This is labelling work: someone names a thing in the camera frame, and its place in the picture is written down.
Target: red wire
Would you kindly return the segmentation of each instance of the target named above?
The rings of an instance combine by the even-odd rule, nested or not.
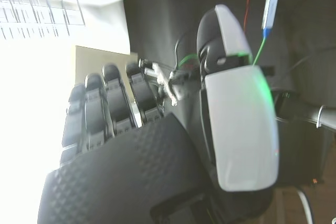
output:
[[[246,31],[246,23],[247,23],[249,4],[250,4],[250,0],[246,0],[246,9],[245,9],[245,17],[244,17],[244,33]]]

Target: metal grid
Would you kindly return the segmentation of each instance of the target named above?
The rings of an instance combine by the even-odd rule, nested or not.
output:
[[[84,25],[78,0],[0,0],[0,39],[66,37]]]

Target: brown floor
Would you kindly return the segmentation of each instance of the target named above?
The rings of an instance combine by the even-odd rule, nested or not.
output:
[[[333,142],[323,174],[324,183],[304,187],[313,209],[316,224],[331,224],[336,218],[336,142]],[[293,187],[277,189],[269,209],[255,220],[244,224],[306,224],[300,198]]]

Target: wire rack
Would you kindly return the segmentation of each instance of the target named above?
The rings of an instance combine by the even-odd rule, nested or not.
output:
[[[84,26],[78,0],[0,0],[0,40],[66,37]]]

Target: beige panel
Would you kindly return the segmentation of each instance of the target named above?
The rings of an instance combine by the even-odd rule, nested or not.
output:
[[[75,82],[84,82],[86,75],[89,73],[99,73],[102,75],[102,67],[105,64],[113,63],[119,68],[130,101],[133,102],[134,96],[131,92],[131,86],[128,82],[125,65],[127,65],[129,62],[134,62],[137,60],[138,55],[134,53],[131,53],[131,55],[122,55],[115,52],[76,46]]]

